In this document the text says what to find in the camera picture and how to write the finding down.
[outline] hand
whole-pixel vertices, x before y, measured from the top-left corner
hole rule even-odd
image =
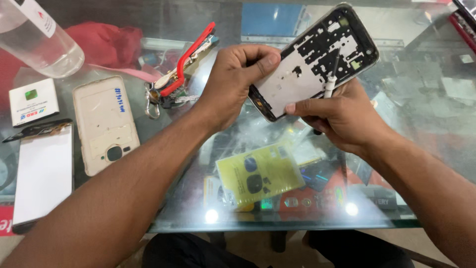
[[[301,116],[339,149],[360,157],[395,133],[377,114],[356,78],[341,85],[331,98],[288,104],[286,113]]]
[[[266,45],[221,49],[195,107],[213,121],[216,131],[225,130],[238,117],[249,86],[274,71],[280,60],[279,50]]]

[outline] red cloth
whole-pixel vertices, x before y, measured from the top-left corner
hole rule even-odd
[[[65,31],[83,49],[85,63],[114,69],[136,68],[135,62],[141,50],[141,29],[85,22]]]
[[[85,63],[114,69],[136,69],[135,62],[141,50],[141,29],[85,22],[65,31],[83,49]],[[13,79],[21,66],[26,67],[26,64],[0,49],[0,109],[9,107],[8,91],[13,89]]]

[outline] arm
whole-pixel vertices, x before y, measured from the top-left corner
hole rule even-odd
[[[233,123],[249,85],[279,59],[263,45],[221,50],[189,112],[76,190],[37,223],[3,267],[115,267],[136,248],[187,158]]]
[[[289,104],[286,111],[368,162],[405,199],[445,255],[459,267],[474,265],[476,185],[385,124],[357,79],[330,99]]]

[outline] glass table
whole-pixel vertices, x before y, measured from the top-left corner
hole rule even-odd
[[[162,73],[174,67],[170,64],[172,57],[167,55],[185,51],[214,21],[220,43],[186,70],[188,95],[202,92],[220,47],[264,43],[283,48],[339,3],[333,0],[292,4],[206,0],[38,2],[64,29],[84,21],[142,29],[139,61],[153,54],[158,61],[156,70]],[[448,1],[433,0],[356,0],[351,4],[380,50],[380,61],[358,77],[370,99],[378,102],[378,113],[397,132],[475,182],[476,58],[447,20],[455,6]],[[143,80],[85,64],[76,74],[55,79],[60,114],[42,122],[71,118],[76,123],[72,89],[113,75],[121,75],[124,80],[141,144],[194,103],[161,108],[160,118],[151,120],[144,113]],[[42,79],[35,71],[21,68],[13,86]],[[11,126],[8,92],[0,95],[3,139],[19,129]],[[222,194],[215,162],[281,141],[290,142],[292,155],[304,175],[310,168],[314,172],[325,169],[325,180],[235,210]],[[80,147],[76,126],[75,187],[89,179]],[[18,152],[18,142],[0,144],[0,204],[3,205],[14,202]],[[207,140],[184,167],[149,232],[418,226],[418,220],[401,196],[367,163],[339,151],[325,135],[315,135],[297,117],[287,116],[276,123],[267,123],[251,102],[246,101],[236,122]]]

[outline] man's right hand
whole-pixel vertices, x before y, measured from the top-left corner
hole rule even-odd
[[[358,156],[385,144],[396,134],[377,114],[356,78],[341,85],[329,99],[288,104],[286,113],[301,116],[339,149]]]

